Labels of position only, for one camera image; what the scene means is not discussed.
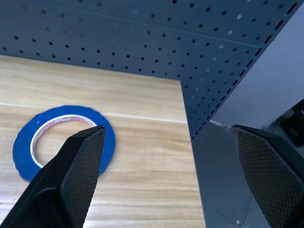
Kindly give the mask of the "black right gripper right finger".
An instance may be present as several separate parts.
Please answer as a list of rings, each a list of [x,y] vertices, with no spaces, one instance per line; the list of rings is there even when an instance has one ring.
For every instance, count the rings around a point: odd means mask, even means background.
[[[282,137],[241,125],[231,134],[253,197],[271,228],[304,228],[304,157]]]

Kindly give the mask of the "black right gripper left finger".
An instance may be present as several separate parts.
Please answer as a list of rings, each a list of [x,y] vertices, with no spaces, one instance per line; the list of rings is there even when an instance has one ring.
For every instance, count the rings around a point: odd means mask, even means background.
[[[82,228],[95,192],[104,126],[67,138],[33,178],[0,228]]]

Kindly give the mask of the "blue perforated pegboard panel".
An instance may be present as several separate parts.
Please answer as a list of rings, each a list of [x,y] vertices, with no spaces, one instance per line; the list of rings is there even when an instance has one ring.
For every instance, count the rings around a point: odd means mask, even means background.
[[[0,0],[0,54],[180,80],[202,131],[304,0]]]

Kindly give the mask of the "black box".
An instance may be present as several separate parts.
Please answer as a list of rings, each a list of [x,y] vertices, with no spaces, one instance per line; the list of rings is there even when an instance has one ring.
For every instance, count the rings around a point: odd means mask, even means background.
[[[304,98],[279,117],[279,124],[296,147],[304,145]]]

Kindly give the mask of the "blue tape roll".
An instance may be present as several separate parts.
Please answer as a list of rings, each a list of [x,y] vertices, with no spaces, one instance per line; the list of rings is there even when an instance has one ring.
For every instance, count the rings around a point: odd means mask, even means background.
[[[43,165],[34,155],[36,144],[41,135],[52,126],[68,122],[79,121],[90,127],[103,125],[106,128],[106,136],[100,161],[99,175],[110,164],[115,151],[116,138],[110,122],[98,111],[84,106],[64,105],[49,109],[35,115],[17,135],[13,144],[12,156],[15,167],[21,178],[31,182]]]

